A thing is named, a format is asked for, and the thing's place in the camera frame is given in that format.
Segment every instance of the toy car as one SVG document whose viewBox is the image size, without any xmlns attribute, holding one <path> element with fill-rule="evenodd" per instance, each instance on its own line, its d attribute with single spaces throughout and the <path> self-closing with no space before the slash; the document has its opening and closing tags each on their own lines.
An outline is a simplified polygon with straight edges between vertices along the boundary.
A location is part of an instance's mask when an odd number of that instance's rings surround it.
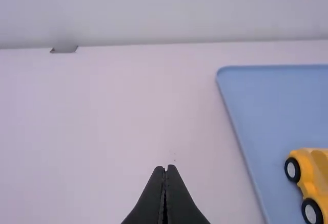
<svg viewBox="0 0 328 224">
<path fill-rule="evenodd" d="M 287 178 L 303 194 L 302 215 L 307 224 L 328 224 L 328 149 L 292 151 L 285 162 Z"/>
</svg>

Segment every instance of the blue tray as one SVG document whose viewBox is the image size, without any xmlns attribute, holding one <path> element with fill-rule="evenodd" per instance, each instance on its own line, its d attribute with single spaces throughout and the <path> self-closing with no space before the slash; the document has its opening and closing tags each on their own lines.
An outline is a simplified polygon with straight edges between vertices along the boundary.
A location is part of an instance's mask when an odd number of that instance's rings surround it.
<svg viewBox="0 0 328 224">
<path fill-rule="evenodd" d="M 328 65 L 225 67 L 217 82 L 267 222 L 305 223 L 283 165 L 291 150 L 328 148 Z"/>
</svg>

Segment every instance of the white table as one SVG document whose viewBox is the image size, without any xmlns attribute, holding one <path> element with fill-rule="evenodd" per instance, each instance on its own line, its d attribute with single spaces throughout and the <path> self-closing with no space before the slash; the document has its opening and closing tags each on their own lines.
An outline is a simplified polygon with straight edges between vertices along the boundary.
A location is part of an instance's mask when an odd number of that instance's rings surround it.
<svg viewBox="0 0 328 224">
<path fill-rule="evenodd" d="M 328 63 L 328 41 L 0 51 L 0 223 L 120 223 L 175 164 L 211 223 L 263 223 L 215 82 Z"/>
</svg>

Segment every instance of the black wheel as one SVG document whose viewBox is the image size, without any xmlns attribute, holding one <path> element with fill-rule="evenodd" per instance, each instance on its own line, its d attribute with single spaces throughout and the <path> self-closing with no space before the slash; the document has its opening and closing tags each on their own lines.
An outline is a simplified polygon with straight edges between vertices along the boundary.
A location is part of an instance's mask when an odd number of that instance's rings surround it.
<svg viewBox="0 0 328 224">
<path fill-rule="evenodd" d="M 301 168 L 295 158 L 288 158 L 285 162 L 285 174 L 292 182 L 299 182 L 301 178 Z"/>
<path fill-rule="evenodd" d="M 322 212 L 313 199 L 307 198 L 303 201 L 302 215 L 307 224 L 323 224 Z"/>
</svg>

